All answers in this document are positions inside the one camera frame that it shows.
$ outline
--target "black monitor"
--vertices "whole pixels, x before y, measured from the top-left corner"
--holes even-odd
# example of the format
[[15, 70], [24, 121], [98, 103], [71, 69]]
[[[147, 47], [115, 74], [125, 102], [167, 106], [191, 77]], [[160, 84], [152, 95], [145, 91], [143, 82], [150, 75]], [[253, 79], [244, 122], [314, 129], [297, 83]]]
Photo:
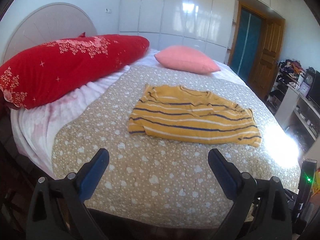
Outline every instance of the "black monitor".
[[315, 80], [308, 93], [308, 97], [320, 107], [320, 72], [316, 72]]

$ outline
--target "white headboard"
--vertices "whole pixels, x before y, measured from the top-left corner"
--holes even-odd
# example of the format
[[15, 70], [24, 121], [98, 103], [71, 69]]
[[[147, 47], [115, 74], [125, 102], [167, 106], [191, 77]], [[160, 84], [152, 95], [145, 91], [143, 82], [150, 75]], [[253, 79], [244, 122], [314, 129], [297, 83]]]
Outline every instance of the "white headboard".
[[25, 49], [44, 42], [75, 38], [83, 32], [87, 37], [97, 35], [96, 28], [83, 10], [68, 3], [45, 5], [32, 12], [15, 29], [1, 64]]

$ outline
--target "teal curtain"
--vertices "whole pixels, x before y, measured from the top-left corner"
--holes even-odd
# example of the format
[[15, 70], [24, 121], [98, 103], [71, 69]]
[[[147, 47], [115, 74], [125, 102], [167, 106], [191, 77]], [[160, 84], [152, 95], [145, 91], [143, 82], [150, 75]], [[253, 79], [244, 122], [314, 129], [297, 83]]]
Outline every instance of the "teal curtain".
[[242, 8], [238, 36], [230, 68], [247, 82], [259, 43], [262, 19]]

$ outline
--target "yellow striped shirt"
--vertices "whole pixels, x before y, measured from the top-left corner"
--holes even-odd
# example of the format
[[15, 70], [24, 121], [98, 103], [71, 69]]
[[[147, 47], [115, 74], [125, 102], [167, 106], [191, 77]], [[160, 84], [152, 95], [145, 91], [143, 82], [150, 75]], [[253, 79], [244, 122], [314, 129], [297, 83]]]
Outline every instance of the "yellow striped shirt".
[[147, 84], [130, 114], [128, 131], [202, 144], [261, 144], [251, 109], [183, 86]]

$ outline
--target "bedspread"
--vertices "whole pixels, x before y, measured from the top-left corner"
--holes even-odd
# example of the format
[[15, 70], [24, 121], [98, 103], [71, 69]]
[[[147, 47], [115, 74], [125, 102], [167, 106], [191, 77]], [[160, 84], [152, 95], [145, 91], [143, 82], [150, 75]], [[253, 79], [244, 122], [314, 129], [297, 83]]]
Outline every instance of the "bedspread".
[[[55, 138], [52, 165], [57, 178], [77, 172], [99, 148], [109, 151], [109, 166], [94, 195], [86, 201], [87, 207], [161, 227], [217, 227], [232, 202], [224, 196], [208, 165], [212, 148], [218, 148], [240, 171], [260, 179], [276, 175], [284, 187], [297, 190], [297, 149], [249, 88], [192, 73], [150, 70], [132, 66]], [[130, 136], [128, 116], [146, 83], [210, 90], [254, 109], [263, 138], [261, 146], [204, 145]]]
[[[133, 65], [147, 65], [150, 68], [163, 68], [155, 59], [158, 50], [149, 49], [145, 57]], [[225, 79], [233, 83], [246, 84], [228, 67], [215, 61], [221, 71], [208, 74], [211, 78]], [[49, 176], [55, 178], [52, 170], [52, 145], [58, 131], [78, 118], [83, 111], [118, 78], [130, 69], [126, 66], [118, 72], [89, 82], [73, 90], [57, 101], [33, 109], [11, 110], [11, 124], [14, 141], [19, 153], [27, 156]]]

